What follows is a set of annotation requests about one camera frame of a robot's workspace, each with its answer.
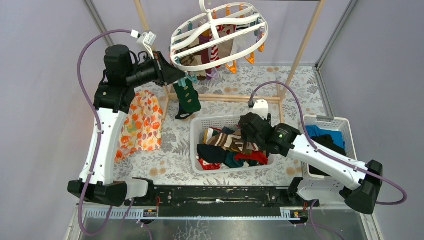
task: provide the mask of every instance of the gray floor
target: gray floor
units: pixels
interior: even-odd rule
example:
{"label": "gray floor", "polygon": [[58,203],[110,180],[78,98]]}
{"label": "gray floor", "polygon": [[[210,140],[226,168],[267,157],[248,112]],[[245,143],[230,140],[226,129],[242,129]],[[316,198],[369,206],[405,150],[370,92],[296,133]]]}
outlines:
{"label": "gray floor", "polygon": [[[338,231],[345,240],[366,240],[360,215],[353,210],[314,210],[314,222]],[[93,232],[103,224],[103,219],[88,218],[87,230]],[[83,236],[81,240],[117,239],[121,220],[113,219],[106,229],[95,237]],[[156,220],[148,225],[154,240],[319,240],[311,225],[294,227],[282,220]],[[326,240],[340,238],[321,230]],[[135,220],[125,220],[120,236],[122,240],[148,240],[147,230]]]}

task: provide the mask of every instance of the gray wall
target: gray wall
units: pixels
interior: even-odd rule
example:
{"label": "gray wall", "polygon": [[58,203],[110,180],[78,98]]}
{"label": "gray wall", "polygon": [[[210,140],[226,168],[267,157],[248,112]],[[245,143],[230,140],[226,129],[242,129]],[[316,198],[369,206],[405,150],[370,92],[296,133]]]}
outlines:
{"label": "gray wall", "polygon": [[[335,114],[350,120],[361,161],[409,194],[378,206],[386,240],[424,239],[424,1],[360,0],[322,67]],[[383,184],[379,200],[401,194]]]}
{"label": "gray wall", "polygon": [[[133,0],[93,0],[107,29],[143,31]],[[141,0],[151,30],[157,35],[155,46],[168,55],[172,33],[185,21],[201,13],[199,0]],[[255,62],[292,64],[314,13],[316,2],[212,0],[212,9],[231,2],[253,4],[268,22],[269,37],[265,51],[256,53]],[[326,0],[315,31],[312,33],[302,63],[315,63],[323,53],[350,0]],[[136,41],[113,36],[115,44],[125,44],[139,51]]]}
{"label": "gray wall", "polygon": [[[81,49],[99,34],[80,0],[0,1],[0,239],[62,239],[77,198],[93,114],[77,80]],[[82,76],[91,96],[106,45]]]}

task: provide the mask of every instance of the white laundry basket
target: white laundry basket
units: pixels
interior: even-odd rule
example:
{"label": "white laundry basket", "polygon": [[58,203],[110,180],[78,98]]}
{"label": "white laundry basket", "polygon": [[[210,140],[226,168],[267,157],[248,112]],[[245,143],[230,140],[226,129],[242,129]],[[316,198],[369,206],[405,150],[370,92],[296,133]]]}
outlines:
{"label": "white laundry basket", "polygon": [[[349,120],[342,117],[330,116],[317,116],[317,115],[303,115],[306,126],[315,125],[322,130],[338,131],[341,132],[344,141],[344,151],[346,157],[357,160],[357,153],[355,151],[354,139],[352,137],[351,124]],[[309,164],[302,162],[302,172],[304,178],[328,179],[329,176],[322,176],[312,174],[309,170]]]}
{"label": "white laundry basket", "polygon": [[193,170],[198,174],[218,174],[218,173],[232,173],[232,172],[243,172],[252,170],[263,170],[270,169],[276,165],[275,156],[270,155],[268,157],[268,165],[258,165],[250,167],[239,167],[229,169],[218,169],[218,170],[203,170],[202,165],[196,159],[198,155],[197,145],[203,143],[206,129],[217,128],[222,129],[227,127],[231,130],[236,131],[237,124],[239,124],[240,115],[223,115],[223,116],[206,116],[196,117],[191,121],[190,125],[190,159]]}

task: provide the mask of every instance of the round clothes drying rack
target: round clothes drying rack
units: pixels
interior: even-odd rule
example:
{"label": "round clothes drying rack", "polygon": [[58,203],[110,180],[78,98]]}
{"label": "round clothes drying rack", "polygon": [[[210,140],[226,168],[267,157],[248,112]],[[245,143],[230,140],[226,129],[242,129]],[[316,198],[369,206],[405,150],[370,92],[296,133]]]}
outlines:
{"label": "round clothes drying rack", "polygon": [[[308,42],[311,38],[312,32],[315,28],[315,25],[318,21],[321,10],[323,9],[323,6],[324,6],[326,0],[311,0],[311,2],[317,2],[317,5],[315,7],[315,11],[312,14],[309,25],[306,29],[306,33],[305,33],[303,40],[300,44],[299,50],[297,51],[296,58],[294,59],[293,65],[291,66],[290,73],[288,74],[288,77],[285,81],[286,85],[290,85],[290,83],[292,82],[293,76],[296,72],[296,69],[299,66],[299,62],[301,61],[301,58],[302,58],[302,55],[303,55],[303,53],[306,49],[306,46],[308,45]],[[146,15],[145,15],[145,12],[143,10],[143,6],[141,4],[141,0],[134,0],[134,4],[135,4],[135,8],[136,8],[137,13],[138,13],[138,17],[140,18],[140,22],[141,22],[141,25],[143,27],[143,30],[145,32],[150,31],[151,29],[150,29],[149,24],[146,20]],[[244,2],[237,2],[235,4],[237,4],[237,5],[246,4],[246,5],[252,6],[251,4],[244,3]],[[204,10],[203,12],[206,12],[204,14],[207,15],[207,9],[205,8],[204,4],[203,4],[203,8],[202,8],[202,5],[200,4],[200,8],[202,10]],[[153,51],[156,50],[154,46],[151,46],[151,49]],[[163,109],[162,118],[163,119],[165,119],[166,116],[167,116],[169,101],[170,100],[178,100],[177,94],[175,92],[172,92],[172,89],[169,89],[169,88],[172,88],[172,85],[163,87],[163,90],[164,90],[165,96],[166,96],[165,105],[162,106],[162,109]],[[255,99],[265,99],[270,104],[278,104],[280,122],[284,123],[285,121],[284,121],[284,114],[283,114],[283,100],[286,98],[286,93],[287,93],[286,88],[281,89],[280,85],[277,85],[277,96],[256,96]],[[250,98],[250,95],[199,94],[199,100],[200,101],[210,101],[210,102],[247,103],[249,101],[249,98]]]}

